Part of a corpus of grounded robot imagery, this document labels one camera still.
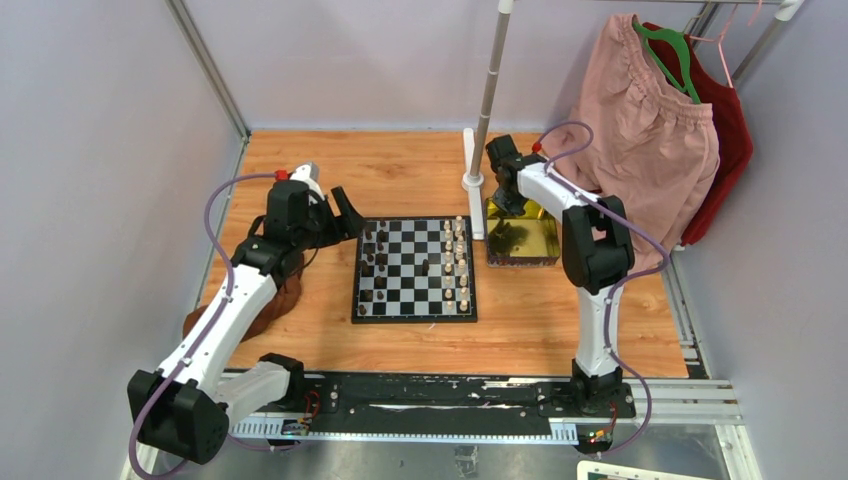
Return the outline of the black white chess board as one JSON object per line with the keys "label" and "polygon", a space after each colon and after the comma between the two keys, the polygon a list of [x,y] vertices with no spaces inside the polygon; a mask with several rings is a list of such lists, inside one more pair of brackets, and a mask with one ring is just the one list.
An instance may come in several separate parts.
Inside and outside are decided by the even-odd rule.
{"label": "black white chess board", "polygon": [[[433,324],[433,323],[475,323],[478,321],[475,268],[473,260],[473,239],[468,235],[470,218],[465,220],[464,232],[453,238],[445,239],[443,224],[452,222],[456,216],[417,216],[417,217],[370,217],[365,220],[373,228],[373,239],[365,240],[364,233],[359,236],[356,246],[351,322],[354,324]],[[378,271],[377,231],[384,227],[388,231],[387,273]],[[363,245],[375,245],[374,259],[370,261],[363,253]],[[423,259],[429,260],[429,274],[420,274]],[[363,262],[375,266],[373,278],[361,278],[359,271]],[[385,289],[376,289],[374,279],[384,276],[387,279]],[[459,311],[460,289],[469,288],[469,311]],[[456,312],[446,312],[444,290],[453,289]],[[360,300],[362,290],[371,290],[370,302]],[[358,314],[358,306],[366,304],[367,316]]]}

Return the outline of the gold tin box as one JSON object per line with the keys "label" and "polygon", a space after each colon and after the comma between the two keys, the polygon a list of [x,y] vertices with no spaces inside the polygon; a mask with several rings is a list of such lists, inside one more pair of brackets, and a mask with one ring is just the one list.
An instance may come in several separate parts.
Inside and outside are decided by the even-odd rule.
{"label": "gold tin box", "polygon": [[559,226],[533,201],[525,213],[510,215],[486,199],[486,258],[491,267],[547,267],[560,258]]}

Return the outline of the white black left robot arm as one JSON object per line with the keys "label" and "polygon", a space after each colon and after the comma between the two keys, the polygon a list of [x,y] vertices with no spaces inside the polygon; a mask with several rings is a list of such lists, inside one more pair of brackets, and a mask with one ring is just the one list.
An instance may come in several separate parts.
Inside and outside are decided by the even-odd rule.
{"label": "white black left robot arm", "polygon": [[130,379],[130,454],[144,444],[205,464],[231,424],[259,408],[271,403],[283,413],[298,411],[307,389],[294,378],[301,363],[291,358],[267,354],[232,380],[221,376],[261,311],[303,270],[302,254],[355,239],[363,227],[342,187],[324,195],[313,180],[276,178],[265,214],[223,258],[224,283],[190,333],[154,371],[139,370]]}

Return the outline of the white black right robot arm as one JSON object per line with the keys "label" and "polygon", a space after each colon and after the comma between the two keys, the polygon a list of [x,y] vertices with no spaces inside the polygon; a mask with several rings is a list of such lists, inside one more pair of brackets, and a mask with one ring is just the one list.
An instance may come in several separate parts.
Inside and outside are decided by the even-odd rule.
{"label": "white black right robot arm", "polygon": [[537,153],[521,154],[509,135],[491,140],[485,151],[498,183],[497,207],[518,216],[533,201],[559,216],[561,261],[577,289],[580,322],[566,400],[580,415],[596,417],[626,394],[616,357],[622,293],[615,285],[633,267],[634,252],[628,229],[608,216],[624,215],[623,204],[577,187]]}

